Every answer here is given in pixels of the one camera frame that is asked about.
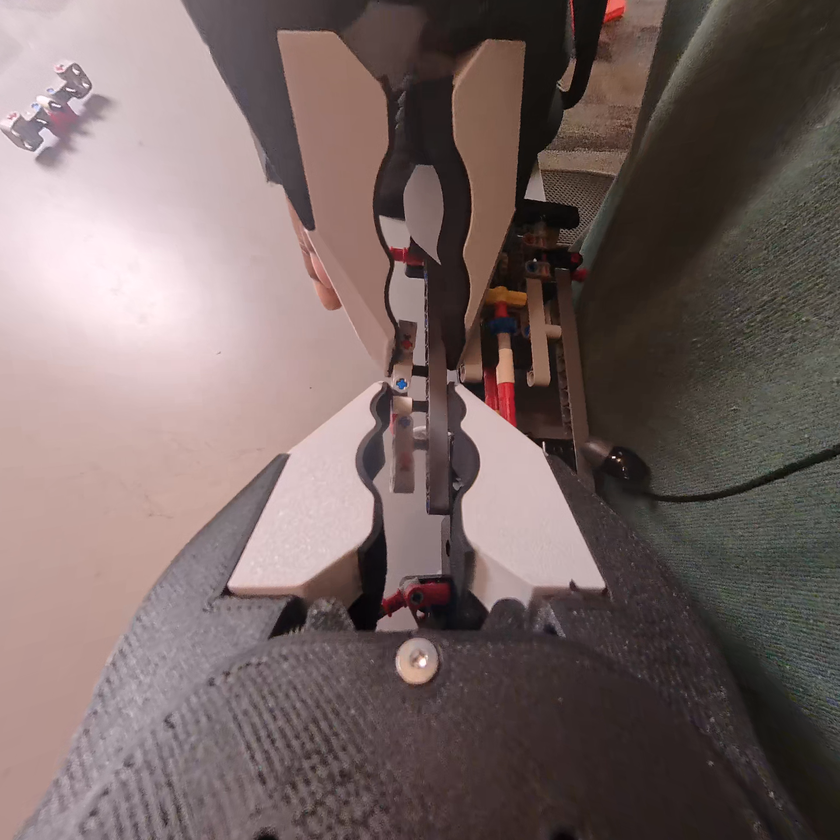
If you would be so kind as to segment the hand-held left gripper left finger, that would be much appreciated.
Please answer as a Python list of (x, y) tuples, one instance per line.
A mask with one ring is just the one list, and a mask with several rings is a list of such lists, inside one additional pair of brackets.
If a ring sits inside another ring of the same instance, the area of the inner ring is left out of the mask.
[(245, 597), (356, 601), (375, 495), (358, 457), (374, 432), (383, 382), (370, 385), (288, 453), (227, 588)]

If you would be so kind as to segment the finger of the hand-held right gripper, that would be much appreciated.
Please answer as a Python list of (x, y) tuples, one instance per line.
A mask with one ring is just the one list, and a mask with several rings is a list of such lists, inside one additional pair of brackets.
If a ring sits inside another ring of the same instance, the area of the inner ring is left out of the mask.
[(277, 41), (310, 197), (308, 236), (360, 341), (388, 375), (393, 261), (374, 208), (390, 146), (385, 91), (332, 32), (280, 30)]
[(516, 206), (525, 45), (485, 40), (434, 81), (434, 171), (443, 221), (434, 258), (434, 348), (466, 349)]

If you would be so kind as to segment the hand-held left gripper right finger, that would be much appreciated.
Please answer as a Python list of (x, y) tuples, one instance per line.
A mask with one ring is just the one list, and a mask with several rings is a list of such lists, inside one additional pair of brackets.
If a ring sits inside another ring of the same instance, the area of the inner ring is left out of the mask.
[(463, 385), (448, 392), (456, 489), (450, 572), (487, 611), (602, 595), (606, 583), (540, 446)]

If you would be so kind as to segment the multicoloured lego technic model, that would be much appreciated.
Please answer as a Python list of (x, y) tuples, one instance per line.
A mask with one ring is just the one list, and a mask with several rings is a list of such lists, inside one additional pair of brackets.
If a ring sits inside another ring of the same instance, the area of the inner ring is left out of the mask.
[[(592, 468), (586, 460), (588, 431), (582, 395), (581, 363), (571, 282), (585, 278), (582, 258), (559, 245), (562, 230), (579, 222), (574, 206), (526, 199), (514, 218), (479, 308), (476, 330), (457, 371), (456, 382), (434, 388), (431, 357), (413, 369), (406, 363), (415, 350), (417, 326), (401, 324), (403, 352), (393, 379), (391, 490), (415, 491), (415, 456), (426, 456), (427, 511), (444, 518), (442, 570), (409, 574), (394, 594), (381, 603), (379, 617), (409, 611), (417, 625), (474, 627), (485, 610), (467, 594), (459, 594), (449, 574), (450, 521), (456, 483), (451, 465), (452, 430), (448, 392), (463, 385), (492, 411), (540, 446), (550, 462), (550, 450), (574, 457), (574, 467), (587, 486)], [(449, 422), (444, 462), (431, 435), (433, 391), (436, 415)]]

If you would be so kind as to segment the small grey red lego assembly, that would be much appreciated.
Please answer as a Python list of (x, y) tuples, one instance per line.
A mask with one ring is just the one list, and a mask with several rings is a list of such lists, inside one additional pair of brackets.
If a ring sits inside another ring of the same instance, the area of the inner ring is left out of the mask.
[(60, 61), (53, 71), (52, 84), (26, 109), (9, 111), (2, 118), (2, 135), (21, 150), (36, 153), (47, 140), (58, 139), (79, 119), (74, 103), (84, 102), (92, 93), (91, 79), (79, 62)]

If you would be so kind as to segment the person's right hand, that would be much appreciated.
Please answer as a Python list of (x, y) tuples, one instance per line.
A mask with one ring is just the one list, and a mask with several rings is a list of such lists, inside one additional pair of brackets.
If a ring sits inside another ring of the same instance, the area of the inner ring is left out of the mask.
[(290, 202), (287, 202), (287, 207), (291, 224), (297, 237), (304, 266), (312, 281), (318, 299), (325, 309), (329, 311), (340, 310), (342, 308), (342, 303), (333, 287), (333, 283), (329, 278), (327, 270), (314, 248), (309, 231), (307, 231), (307, 229), (303, 226), (294, 206)]

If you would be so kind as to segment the grey mesh chair seat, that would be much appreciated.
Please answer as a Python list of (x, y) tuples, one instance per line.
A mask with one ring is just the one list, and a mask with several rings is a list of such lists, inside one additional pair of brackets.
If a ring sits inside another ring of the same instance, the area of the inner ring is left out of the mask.
[(598, 171), (541, 169), (542, 189), (547, 202), (576, 207), (579, 224), (559, 234), (559, 245), (577, 248), (599, 213), (615, 181), (614, 174)]

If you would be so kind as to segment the dark green embroidered sweatshirt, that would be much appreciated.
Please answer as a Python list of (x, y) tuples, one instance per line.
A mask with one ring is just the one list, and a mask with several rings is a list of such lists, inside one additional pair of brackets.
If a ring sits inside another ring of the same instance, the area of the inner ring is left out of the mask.
[[(838, 445), (838, 6), (666, 6), (579, 310), (591, 430), (659, 494)], [(606, 492), (717, 637), (820, 838), (838, 838), (838, 491), (833, 458), (722, 500)]]

